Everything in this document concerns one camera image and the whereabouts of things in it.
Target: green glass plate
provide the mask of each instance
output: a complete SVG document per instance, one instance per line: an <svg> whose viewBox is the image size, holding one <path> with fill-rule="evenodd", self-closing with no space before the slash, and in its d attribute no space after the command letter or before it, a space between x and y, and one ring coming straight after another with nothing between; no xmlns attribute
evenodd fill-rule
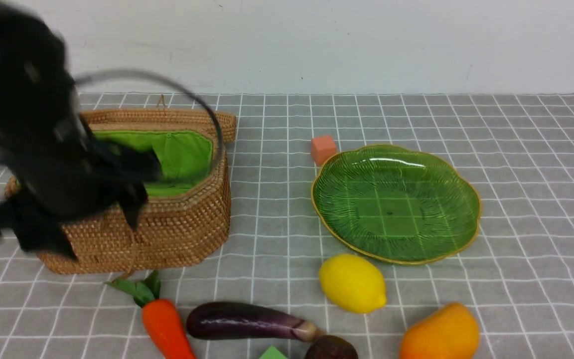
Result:
<svg viewBox="0 0 574 359"><path fill-rule="evenodd" d="M311 186L316 213L333 236L369 257L425 264L476 238L481 201L442 159L393 145L332 156Z"/></svg>

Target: eggplant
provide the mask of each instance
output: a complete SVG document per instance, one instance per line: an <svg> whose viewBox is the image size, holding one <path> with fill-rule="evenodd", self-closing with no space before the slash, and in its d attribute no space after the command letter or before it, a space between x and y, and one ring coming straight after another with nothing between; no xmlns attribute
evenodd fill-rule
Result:
<svg viewBox="0 0 574 359"><path fill-rule="evenodd" d="M325 333L310 321L253 304L210 302L189 313L190 336L208 341L277 338L312 342Z"/></svg>
<svg viewBox="0 0 574 359"><path fill-rule="evenodd" d="M321 336L309 347L305 359L358 359L358 352L340 337Z"/></svg>

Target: orange carrot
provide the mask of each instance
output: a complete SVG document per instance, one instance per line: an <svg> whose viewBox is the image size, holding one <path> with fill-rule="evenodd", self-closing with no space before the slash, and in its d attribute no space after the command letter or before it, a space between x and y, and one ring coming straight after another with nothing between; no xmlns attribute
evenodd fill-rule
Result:
<svg viewBox="0 0 574 359"><path fill-rule="evenodd" d="M131 295L143 309L143 327L165 359L196 359L176 306L170 300L159 298L161 281L157 271L137 282L116 279L106 284Z"/></svg>

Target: wicker basket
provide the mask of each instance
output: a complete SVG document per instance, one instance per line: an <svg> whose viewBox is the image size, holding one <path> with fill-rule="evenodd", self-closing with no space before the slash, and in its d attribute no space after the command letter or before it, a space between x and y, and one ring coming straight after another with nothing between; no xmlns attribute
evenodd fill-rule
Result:
<svg viewBox="0 0 574 359"><path fill-rule="evenodd" d="M216 112L223 140L235 136L236 117ZM93 131L193 130L210 139L216 149L212 121L204 111L173 109L107 109L83 112ZM16 179L6 186L6 196L18 189ZM153 270L198 264L228 238L232 201L227 156L217 170L179 196L151 197L143 207L139 229L132 232L123 212L114 205L99 216L64 225L78 263L40 252L37 257L59 274Z"/></svg>

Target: cable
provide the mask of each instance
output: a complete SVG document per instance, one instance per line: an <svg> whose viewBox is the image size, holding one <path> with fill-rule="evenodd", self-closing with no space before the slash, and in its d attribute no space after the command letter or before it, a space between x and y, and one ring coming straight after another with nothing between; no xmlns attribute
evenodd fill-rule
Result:
<svg viewBox="0 0 574 359"><path fill-rule="evenodd" d="M214 111L209 107L209 105L202 99L200 96L194 94L189 89L185 88L181 84L159 75L157 73L153 73L150 71L145 70L138 70L138 69L111 69L111 70L101 70L101 71L94 71L92 73L86 73L84 75L80 75L75 77L75 85L76 86L85 86L87 84L91 84L93 82L103 81L103 80L118 80L118 79L139 79L139 80L150 80L153 82L157 82L159 84L168 86L169 88L182 93L183 95L191 98L196 103L201 105L207 114L209 114L212 123L214 124L214 129L216 130L216 137L217 137L217 152L216 156L212 159L212 164L210 166L210 172L216 170L219 162L223 157L223 153L225 151L225 145L223 141L223 130L221 129L221 125L218 123L216 118L216 114ZM73 175L81 175L80 171L74 171L70 165L62 163L59 159L52 158L54 163L46 163L45 159L49 159L51 156L43 156L42 161L37 161L35 156L27 156L25 161L20 161L25 163L34 163L37 166L37 170L41 171L59 171L62 173L68 173ZM6 165L6 163L0 160L0 165ZM147 181L148 178L151 177L151 173L139 173L135 171L125 171L120 170L116 171L115 169L93 169L91 172L84 173L84 175L93 178L100 178L109 181L125 181L125 182L143 182ZM165 184L165 183L178 183L182 181L194 181L199 180L205 177L205 171L200 170L196 171L193 175L188 175L186 177L180 178L167 178L167 179L160 179L157 180L156 183Z"/></svg>

